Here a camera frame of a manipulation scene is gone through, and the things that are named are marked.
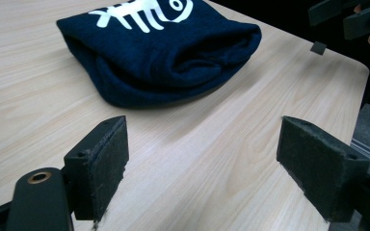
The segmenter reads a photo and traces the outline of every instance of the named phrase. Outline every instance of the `white fish skeleton print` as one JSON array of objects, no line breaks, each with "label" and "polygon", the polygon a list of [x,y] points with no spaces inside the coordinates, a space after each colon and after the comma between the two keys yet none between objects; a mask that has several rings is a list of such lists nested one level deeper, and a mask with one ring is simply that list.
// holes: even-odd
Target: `white fish skeleton print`
[{"label": "white fish skeleton print", "polygon": [[173,8],[177,12],[182,12],[181,15],[175,18],[174,20],[169,20],[164,16],[164,13],[162,12],[161,7],[159,6],[157,0],[135,0],[129,3],[121,3],[116,7],[114,6],[108,7],[106,12],[92,11],[89,12],[89,14],[100,15],[96,24],[100,28],[107,27],[111,17],[114,17],[119,21],[119,23],[121,23],[122,26],[124,26],[128,30],[131,30],[132,27],[124,19],[124,17],[130,15],[144,33],[149,33],[150,32],[149,28],[143,22],[138,12],[143,11],[145,13],[145,17],[149,25],[151,25],[156,30],[163,30],[164,27],[158,24],[158,22],[156,21],[152,14],[152,11],[155,11],[156,15],[161,21],[175,23],[187,19],[188,16],[191,14],[192,8],[194,6],[192,0],[186,0],[185,6],[180,0],[169,0],[169,1],[171,8]]}]

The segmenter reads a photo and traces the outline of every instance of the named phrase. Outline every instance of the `navy blue cloth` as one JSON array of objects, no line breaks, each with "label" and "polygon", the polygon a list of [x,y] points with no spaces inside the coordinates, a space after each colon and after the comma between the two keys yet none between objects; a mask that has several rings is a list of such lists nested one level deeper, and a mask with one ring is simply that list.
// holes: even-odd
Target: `navy blue cloth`
[{"label": "navy blue cloth", "polygon": [[218,88],[261,41],[202,0],[135,0],[60,19],[68,49],[109,103],[137,108]]}]

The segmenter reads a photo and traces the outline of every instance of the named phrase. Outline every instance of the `wooden table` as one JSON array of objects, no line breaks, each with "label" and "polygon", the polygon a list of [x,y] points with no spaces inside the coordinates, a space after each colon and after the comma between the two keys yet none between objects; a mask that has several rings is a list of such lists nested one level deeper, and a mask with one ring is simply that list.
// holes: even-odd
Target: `wooden table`
[{"label": "wooden table", "polygon": [[[327,230],[276,161],[282,116],[350,143],[368,69],[258,24],[263,40],[224,86],[174,107],[128,110],[103,101],[55,21],[118,1],[0,1],[0,205],[14,184],[67,152],[104,119],[126,116],[130,161],[99,230]],[[90,221],[74,221],[91,230]]]}]

